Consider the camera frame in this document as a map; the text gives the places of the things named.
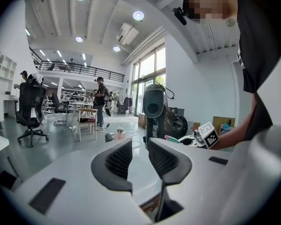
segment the black office chair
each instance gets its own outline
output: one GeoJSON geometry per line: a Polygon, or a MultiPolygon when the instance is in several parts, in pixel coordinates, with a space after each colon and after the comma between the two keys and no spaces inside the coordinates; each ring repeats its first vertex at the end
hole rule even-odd
{"type": "Polygon", "coordinates": [[[21,83],[19,112],[16,110],[18,101],[15,101],[16,121],[23,126],[27,126],[27,130],[22,136],[18,137],[19,143],[21,143],[21,138],[30,136],[30,147],[33,147],[33,135],[44,136],[46,140],[49,140],[49,135],[43,134],[41,129],[33,130],[41,125],[44,118],[42,104],[45,93],[46,87],[39,85],[35,80],[21,83]]]}
{"type": "Polygon", "coordinates": [[[54,101],[55,101],[55,113],[65,113],[66,114],[66,120],[56,120],[54,122],[54,125],[66,125],[67,121],[69,119],[69,105],[66,103],[60,103],[59,99],[57,97],[56,92],[53,93],[54,101]]]}

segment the white pillar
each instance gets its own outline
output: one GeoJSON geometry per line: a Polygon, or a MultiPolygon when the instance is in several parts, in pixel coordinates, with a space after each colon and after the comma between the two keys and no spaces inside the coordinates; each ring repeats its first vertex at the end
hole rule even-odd
{"type": "Polygon", "coordinates": [[[58,99],[61,99],[61,89],[62,89],[62,84],[64,82],[64,78],[60,77],[59,82],[58,82],[58,88],[57,88],[57,97],[58,99]]]}

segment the black t-shirt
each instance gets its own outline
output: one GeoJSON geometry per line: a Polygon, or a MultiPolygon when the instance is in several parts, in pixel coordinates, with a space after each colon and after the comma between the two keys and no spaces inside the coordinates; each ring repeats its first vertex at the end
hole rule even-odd
{"type": "Polygon", "coordinates": [[[237,57],[244,74],[244,91],[257,102],[245,140],[272,125],[257,90],[267,79],[281,56],[281,2],[277,0],[237,0],[240,30],[237,57]]]}
{"type": "MultiPolygon", "coordinates": [[[[105,94],[105,90],[106,87],[104,86],[104,84],[101,84],[98,88],[97,94],[105,94]]],[[[95,105],[100,106],[100,105],[104,105],[104,97],[95,97],[95,105]]]]}

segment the cardboard box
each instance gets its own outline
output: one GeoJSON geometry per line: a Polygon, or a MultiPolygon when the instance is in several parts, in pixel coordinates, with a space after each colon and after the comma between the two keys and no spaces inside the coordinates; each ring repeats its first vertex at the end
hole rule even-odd
{"type": "Polygon", "coordinates": [[[138,124],[142,126],[142,128],[146,127],[147,124],[147,117],[144,113],[139,113],[139,121],[138,124]]]}

